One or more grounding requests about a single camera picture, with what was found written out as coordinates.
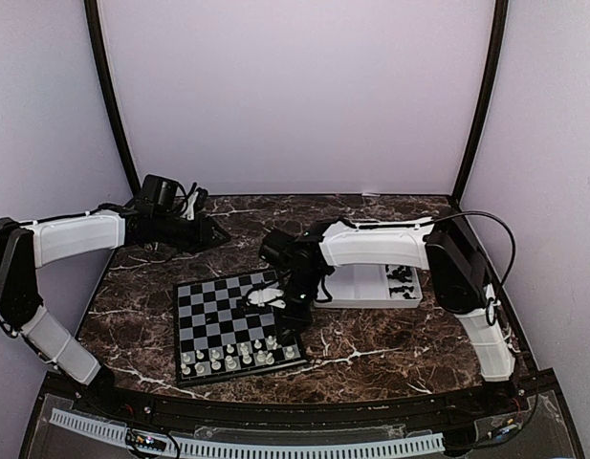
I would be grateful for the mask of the black grey chessboard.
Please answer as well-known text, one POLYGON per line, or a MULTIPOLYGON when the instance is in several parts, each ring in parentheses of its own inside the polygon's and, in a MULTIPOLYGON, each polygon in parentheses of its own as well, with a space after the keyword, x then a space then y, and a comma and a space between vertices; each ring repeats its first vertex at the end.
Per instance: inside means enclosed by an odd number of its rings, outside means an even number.
POLYGON ((290 335, 280 340, 275 327, 275 315, 270 307, 248 312, 240 304, 244 294, 251 288, 270 283, 277 279, 273 270, 240 273, 235 276, 217 277, 201 281, 176 284, 174 292, 174 335, 176 382, 180 387, 218 383, 235 377, 269 373, 300 366, 307 362, 301 338, 290 335), (275 337, 277 346, 269 347, 267 339, 275 337), (253 347, 259 339, 263 343, 260 349, 274 355, 274 363, 258 363, 256 354, 260 351, 253 347), (241 356, 246 351, 239 347, 241 342, 248 344, 253 356, 253 364, 244 367, 241 356), (236 349, 238 368, 229 371, 225 366, 225 354, 228 345, 236 349), (286 348, 292 347, 295 356, 287 359, 286 348), (195 352, 204 353, 203 361, 195 360, 195 352), (219 359, 213 359, 212 350, 220 353, 219 359), (190 355, 191 362, 183 362, 182 354, 190 355), (221 362, 221 369, 211 368, 213 361, 221 362), (200 362, 205 367, 203 374, 197 374, 195 364, 200 362), (181 364, 190 368, 188 375, 181 372, 181 364))

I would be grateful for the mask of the white plastic compartment tray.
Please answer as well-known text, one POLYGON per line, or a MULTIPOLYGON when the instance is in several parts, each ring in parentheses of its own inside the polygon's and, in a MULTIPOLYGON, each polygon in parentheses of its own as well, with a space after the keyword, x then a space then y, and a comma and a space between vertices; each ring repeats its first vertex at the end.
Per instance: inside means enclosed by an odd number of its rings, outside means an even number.
POLYGON ((349 265, 337 267, 319 286, 314 305, 325 309, 411 309, 423 299, 416 270, 414 299, 392 299, 388 292, 385 267, 388 265, 349 265))

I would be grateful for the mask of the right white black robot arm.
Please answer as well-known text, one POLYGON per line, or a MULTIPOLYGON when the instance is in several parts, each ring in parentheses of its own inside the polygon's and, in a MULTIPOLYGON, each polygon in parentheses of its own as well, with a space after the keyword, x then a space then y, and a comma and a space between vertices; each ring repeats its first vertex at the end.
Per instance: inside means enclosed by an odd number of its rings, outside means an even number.
POLYGON ((497 313, 502 285, 492 280, 465 214, 404 222, 340 217, 299 235, 274 229, 259 256, 277 271, 277 285, 258 287, 245 301, 275 308, 280 332, 307 328, 313 306, 414 307, 417 273, 427 272, 437 304, 461 322, 489 383, 477 392, 477 407, 495 415, 512 401, 515 351, 497 313))

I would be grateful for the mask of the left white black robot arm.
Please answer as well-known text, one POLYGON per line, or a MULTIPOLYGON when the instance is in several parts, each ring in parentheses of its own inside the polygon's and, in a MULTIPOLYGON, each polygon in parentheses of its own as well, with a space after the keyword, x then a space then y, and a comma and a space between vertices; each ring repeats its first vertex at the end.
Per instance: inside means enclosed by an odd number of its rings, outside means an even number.
POLYGON ((185 188, 148 174, 125 205, 105 203, 74 214, 29 221, 0 219, 0 328, 22 338, 44 361, 86 386, 87 403, 103 417, 123 409, 112 372, 49 311, 37 273, 55 262, 122 247, 162 244, 195 254, 219 247, 229 234, 205 211, 206 189, 185 188))

